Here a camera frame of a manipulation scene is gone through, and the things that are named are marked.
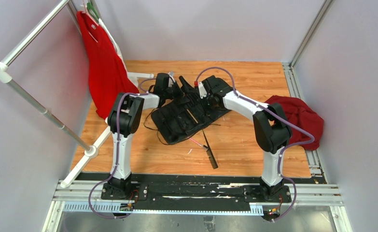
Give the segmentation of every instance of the black mounting plate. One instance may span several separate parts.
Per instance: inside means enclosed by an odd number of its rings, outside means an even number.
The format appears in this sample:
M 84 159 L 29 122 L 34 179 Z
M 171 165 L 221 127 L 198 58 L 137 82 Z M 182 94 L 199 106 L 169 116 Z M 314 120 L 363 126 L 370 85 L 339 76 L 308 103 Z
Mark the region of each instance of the black mounting plate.
M 112 189 L 113 187 L 108 183 L 103 185 L 100 197 L 103 200 L 132 200 L 139 196 L 138 201 L 145 201 L 148 198 L 148 184 L 132 183 L 131 185 L 130 191 L 133 194 L 132 198 L 130 195 L 127 197 L 120 197 L 119 194 L 117 194 L 117 191 L 114 191 Z
M 280 195 L 282 197 L 283 203 L 291 202 L 290 188 L 286 185 L 282 186 L 281 189 L 271 196 L 269 199 L 262 194 L 262 186 L 260 185 L 244 185 L 243 186 L 243 195 L 245 202 L 273 202 L 280 203 Z

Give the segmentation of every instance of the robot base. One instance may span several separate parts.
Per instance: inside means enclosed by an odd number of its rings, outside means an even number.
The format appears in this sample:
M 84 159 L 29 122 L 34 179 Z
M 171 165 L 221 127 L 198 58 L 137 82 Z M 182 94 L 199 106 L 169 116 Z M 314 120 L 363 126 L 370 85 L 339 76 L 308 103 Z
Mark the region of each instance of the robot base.
M 277 191 L 268 194 L 267 187 L 263 185 L 244 185 L 243 194 L 245 202 L 271 202 L 280 203 L 281 198 L 283 203 L 291 202 L 290 188 L 286 185 L 281 185 Z

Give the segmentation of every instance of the red shirt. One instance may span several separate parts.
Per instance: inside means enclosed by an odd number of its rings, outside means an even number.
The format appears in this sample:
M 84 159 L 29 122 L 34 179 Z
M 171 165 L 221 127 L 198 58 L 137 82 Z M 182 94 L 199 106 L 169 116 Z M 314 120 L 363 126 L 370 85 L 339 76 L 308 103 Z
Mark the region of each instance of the red shirt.
M 119 93 L 139 91 L 128 79 L 124 64 L 104 29 L 82 11 L 76 16 L 89 59 L 89 92 L 97 114 L 105 119 Z

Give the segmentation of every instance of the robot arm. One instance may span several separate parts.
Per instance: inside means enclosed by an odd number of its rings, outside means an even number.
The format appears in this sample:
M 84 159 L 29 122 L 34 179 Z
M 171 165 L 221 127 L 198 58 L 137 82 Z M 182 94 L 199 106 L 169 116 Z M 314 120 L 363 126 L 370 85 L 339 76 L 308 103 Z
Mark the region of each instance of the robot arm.
M 227 88 L 225 91 L 219 90 L 218 94 L 213 94 L 211 89 L 204 91 L 206 94 L 203 95 L 202 98 L 208 98 L 207 100 L 211 105 L 214 105 L 214 107 L 236 111 L 254 122 L 256 140 L 259 146 L 264 150 L 264 170 L 261 184 L 265 186 L 268 196 L 277 192 L 282 186 L 282 177 L 279 175 L 279 171 L 281 172 L 282 170 L 282 163 L 280 164 L 280 168 L 278 168 L 280 148 L 287 145 L 291 137 L 291 129 L 276 121 L 274 125 L 271 126 L 269 120 L 272 118 L 257 105 L 260 104 L 266 108 L 270 108 L 273 112 L 285 118 L 281 106 L 274 104 L 268 105 L 262 102 L 253 104 L 242 99 L 247 98 L 244 95 L 238 93 L 242 96 L 242 98 L 240 98 L 233 90 Z M 139 127 L 142 110 L 157 108 L 160 98 L 155 94 L 128 95 L 122 103 L 121 112 L 117 113 L 119 101 L 122 96 L 122 93 L 119 94 L 108 117 L 108 125 L 111 128 L 114 142 L 111 170 L 111 173 L 114 172 L 114 175 L 112 179 L 108 181 L 108 184 L 118 193 L 122 193 L 121 195 L 127 196 L 130 192 L 130 151 L 134 133 Z M 116 124 L 117 115 L 119 115 L 119 134 Z

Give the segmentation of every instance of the white rack pole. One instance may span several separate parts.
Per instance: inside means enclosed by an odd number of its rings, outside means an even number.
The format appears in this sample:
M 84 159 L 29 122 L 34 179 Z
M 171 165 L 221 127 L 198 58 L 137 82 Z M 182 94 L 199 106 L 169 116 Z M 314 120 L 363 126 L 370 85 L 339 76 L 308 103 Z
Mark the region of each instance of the white rack pole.
M 16 93 L 24 98 L 28 103 L 34 106 L 41 114 L 47 119 L 53 122 L 58 128 L 63 130 L 67 135 L 71 136 L 76 142 L 85 149 L 86 152 L 92 152 L 92 146 L 89 146 L 78 135 L 76 135 L 71 129 L 69 129 L 64 123 L 62 123 L 55 115 L 53 115 L 47 108 L 39 103 L 33 96 L 31 96 L 25 89 L 23 89 L 13 78 L 5 71 L 7 66 L 0 62 L 0 81 L 11 87 Z
M 61 1 L 34 29 L 0 62 L 0 81 L 11 87 L 17 94 L 24 98 L 28 103 L 34 106 L 41 114 L 53 122 L 58 128 L 63 130 L 67 135 L 76 140 L 76 142 L 85 149 L 88 155 L 94 155 L 96 149 L 88 145 L 77 134 L 62 123 L 47 108 L 41 105 L 33 96 L 23 89 L 13 78 L 6 72 L 8 66 L 24 51 L 24 49 L 37 37 L 40 32 L 51 22 L 53 18 L 68 4 L 70 0 Z
M 37 37 L 37 35 L 51 22 L 53 18 L 67 5 L 69 0 L 61 1 L 47 16 L 32 29 L 32 31 L 2 60 L 10 64 L 24 51 L 24 49 Z

